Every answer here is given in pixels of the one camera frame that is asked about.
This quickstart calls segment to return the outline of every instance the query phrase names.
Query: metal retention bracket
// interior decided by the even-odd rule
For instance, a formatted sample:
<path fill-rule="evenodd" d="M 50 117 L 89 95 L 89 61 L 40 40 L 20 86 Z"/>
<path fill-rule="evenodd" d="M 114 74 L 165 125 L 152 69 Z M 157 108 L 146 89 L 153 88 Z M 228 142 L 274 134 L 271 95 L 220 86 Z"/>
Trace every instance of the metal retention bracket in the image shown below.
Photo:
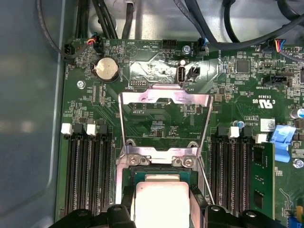
<path fill-rule="evenodd" d="M 134 10 L 135 10 L 135 0 L 124 0 L 125 3 L 131 3 L 133 4 Z"/>
<path fill-rule="evenodd" d="M 199 149 L 196 153 L 198 156 L 201 152 L 203 141 L 207 130 L 208 121 L 211 114 L 213 98 L 207 94 L 188 94 L 179 85 L 154 84 L 151 89 L 143 93 L 122 92 L 118 95 L 120 121 L 122 127 L 123 145 L 126 145 L 126 129 L 124 124 L 123 105 L 129 103 L 156 103 L 160 98 L 170 98 L 175 104 L 183 105 L 201 105 L 203 108 L 209 108 L 205 125 L 202 126 Z"/>
<path fill-rule="evenodd" d="M 198 146 L 186 148 L 170 148 L 167 151 L 157 151 L 154 147 L 130 146 L 126 144 L 126 128 L 124 123 L 123 105 L 129 103 L 156 103 L 160 98 L 169 98 L 175 104 L 201 105 L 206 108 L 207 117 L 202 125 Z M 123 149 L 116 161 L 116 203 L 121 203 L 123 169 L 129 166 L 155 164 L 171 164 L 175 167 L 198 170 L 199 157 L 203 147 L 206 130 L 211 114 L 213 98 L 207 94 L 188 94 L 179 85 L 154 84 L 143 93 L 123 92 L 118 95 L 119 112 L 122 128 Z"/>

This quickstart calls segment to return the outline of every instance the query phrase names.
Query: motherboard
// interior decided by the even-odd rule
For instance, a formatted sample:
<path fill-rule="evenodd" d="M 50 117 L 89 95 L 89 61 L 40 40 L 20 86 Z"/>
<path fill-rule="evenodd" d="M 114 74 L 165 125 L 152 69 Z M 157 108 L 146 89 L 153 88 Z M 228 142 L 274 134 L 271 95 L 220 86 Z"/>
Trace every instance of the motherboard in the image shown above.
<path fill-rule="evenodd" d="M 84 43 L 71 40 L 66 51 Z M 286 45 L 284 52 L 304 57 L 302 47 Z M 115 161 L 123 148 L 119 94 L 155 84 L 211 95 L 210 117 L 200 105 L 168 98 L 126 104 L 129 145 L 158 151 L 197 146 L 207 124 L 201 155 L 216 204 L 234 215 L 259 210 L 285 226 L 303 206 L 304 121 L 291 115 L 304 106 L 302 63 L 262 46 L 220 51 L 200 40 L 106 39 L 66 64 L 64 77 L 57 220 L 79 208 L 99 214 L 115 203 Z M 297 129 L 289 162 L 275 161 L 269 141 L 277 125 Z"/>

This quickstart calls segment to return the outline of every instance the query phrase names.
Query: wire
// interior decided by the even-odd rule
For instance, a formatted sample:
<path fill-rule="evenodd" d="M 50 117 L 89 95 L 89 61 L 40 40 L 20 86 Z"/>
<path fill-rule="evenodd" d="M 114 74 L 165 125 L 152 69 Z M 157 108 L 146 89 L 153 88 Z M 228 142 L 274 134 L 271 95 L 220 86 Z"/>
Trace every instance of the wire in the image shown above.
<path fill-rule="evenodd" d="M 94 38 L 91 38 L 91 39 L 88 39 L 86 43 L 87 43 L 88 45 L 91 45 L 91 44 L 93 44 L 93 43 L 95 43 L 95 42 L 96 42 L 96 40 L 95 40 Z"/>
<path fill-rule="evenodd" d="M 277 0 L 276 2 L 281 13 L 288 20 L 293 21 L 294 19 L 297 19 L 300 16 L 287 4 L 286 0 Z"/>
<path fill-rule="evenodd" d="M 297 57 L 293 57 L 285 52 L 279 52 L 280 55 L 292 60 L 292 61 L 295 61 L 295 62 L 299 62 L 299 63 L 304 63 L 304 59 L 303 58 L 297 58 Z"/>
<path fill-rule="evenodd" d="M 76 29 L 75 29 L 75 37 L 76 38 L 81 38 L 81 11 L 82 11 L 82 1 L 78 0 L 77 2 L 77 16 L 76 16 Z"/>
<path fill-rule="evenodd" d="M 281 45 L 280 45 L 280 51 L 282 51 L 283 50 L 283 45 L 284 45 L 284 43 L 286 42 L 286 40 L 285 39 L 283 39 L 282 40 L 282 42 L 281 42 Z"/>
<path fill-rule="evenodd" d="M 280 49 L 279 49 L 278 40 L 275 40 L 275 48 L 276 48 L 277 53 L 279 53 Z"/>
<path fill-rule="evenodd" d="M 194 27 L 197 29 L 197 31 L 199 32 L 199 34 L 201 35 L 201 37 L 205 40 L 206 36 L 205 36 L 203 30 L 201 29 L 200 25 L 198 24 L 198 22 L 196 21 L 196 19 L 194 18 L 194 16 L 187 10 L 187 8 L 182 3 L 182 1 L 181 0 L 173 0 L 173 1 L 174 1 L 175 5 L 183 13 L 183 15 L 194 25 Z"/>
<path fill-rule="evenodd" d="M 237 38 L 236 34 L 233 31 L 231 22 L 230 22 L 230 10 L 231 10 L 231 5 L 235 3 L 236 0 L 224 0 L 224 24 L 225 24 L 225 29 L 226 32 L 231 39 L 233 43 L 239 43 L 239 39 Z"/>
<path fill-rule="evenodd" d="M 39 21 L 39 24 L 40 24 L 40 27 L 42 29 L 42 33 L 43 33 L 44 37 L 47 39 L 47 41 L 50 44 L 50 46 L 57 53 L 59 53 L 62 57 L 68 58 L 68 59 L 76 58 L 76 57 L 80 56 L 89 47 L 87 44 L 85 44 L 73 55 L 69 55 L 69 54 L 66 54 L 63 51 L 61 51 L 57 47 L 57 45 L 54 43 L 52 37 L 50 36 L 50 34 L 49 34 L 48 30 L 47 30 L 47 26 L 46 26 L 44 18 L 43 18 L 41 0 L 36 0 L 36 10 L 37 10 L 37 14 L 38 14 L 38 21 Z"/>
<path fill-rule="evenodd" d="M 98 1 L 97 0 L 92 0 L 92 2 L 93 2 L 93 5 L 94 5 L 94 8 L 96 10 L 98 21 L 101 25 L 101 28 L 103 29 L 104 37 L 106 39 L 111 39 L 110 32 L 109 32 L 109 29 L 108 29 L 108 25 L 107 25 L 107 23 L 105 21 L 105 18 L 103 16 L 102 12 L 101 12 Z"/>
<path fill-rule="evenodd" d="M 109 12 L 106 4 L 105 4 L 105 1 L 104 0 L 98 0 L 98 3 L 100 5 L 101 13 L 104 16 L 105 21 L 108 25 L 109 33 L 110 33 L 112 39 L 118 39 L 118 35 L 116 33 L 116 29 L 115 29 L 111 14 L 110 14 L 110 12 Z"/>
<path fill-rule="evenodd" d="M 189 9 L 189 11 L 193 14 L 193 16 L 197 19 L 197 22 L 199 23 L 201 29 L 203 30 L 203 33 L 206 35 L 206 38 L 208 39 L 209 43 L 220 50 L 235 50 L 235 49 L 244 49 L 252 45 L 258 45 L 261 43 L 264 43 L 268 39 L 276 38 L 292 28 L 294 28 L 296 25 L 304 21 L 304 14 L 301 15 L 299 18 L 295 19 L 294 21 L 290 22 L 289 24 L 269 33 L 264 36 L 258 37 L 256 39 L 248 40 L 245 42 L 240 43 L 219 43 L 213 36 L 212 32 L 210 31 L 201 11 L 200 7 L 198 6 L 196 0 L 185 0 L 185 3 Z"/>
<path fill-rule="evenodd" d="M 131 25 L 133 21 L 134 5 L 132 3 L 127 4 L 127 12 L 125 15 L 125 24 L 123 27 L 122 39 L 128 39 L 131 31 Z"/>

